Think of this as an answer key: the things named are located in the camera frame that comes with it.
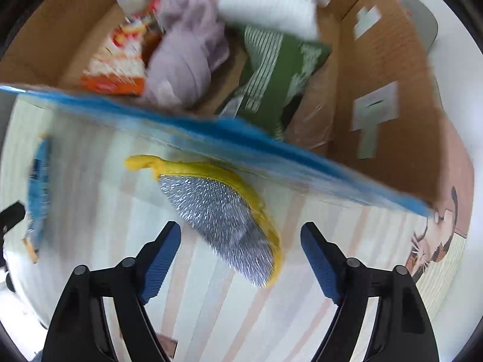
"lavender fabric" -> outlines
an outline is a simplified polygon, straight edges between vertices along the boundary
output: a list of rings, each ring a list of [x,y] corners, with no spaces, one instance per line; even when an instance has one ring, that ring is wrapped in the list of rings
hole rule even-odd
[[[143,102],[187,109],[207,91],[229,55],[225,25],[213,0],[162,0],[157,14],[166,31],[149,62]]]

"pet grooming brush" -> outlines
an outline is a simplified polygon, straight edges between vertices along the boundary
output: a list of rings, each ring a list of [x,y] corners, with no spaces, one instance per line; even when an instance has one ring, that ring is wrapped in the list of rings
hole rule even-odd
[[[144,305],[158,294],[180,243],[179,225],[168,222],[136,258],[97,271],[75,267],[50,322],[42,361],[118,361],[103,303],[112,297],[131,360],[169,362]]]
[[[237,174],[210,163],[152,155],[131,156],[126,167],[151,168],[180,217],[253,285],[275,281],[282,265],[280,239],[259,195]]]

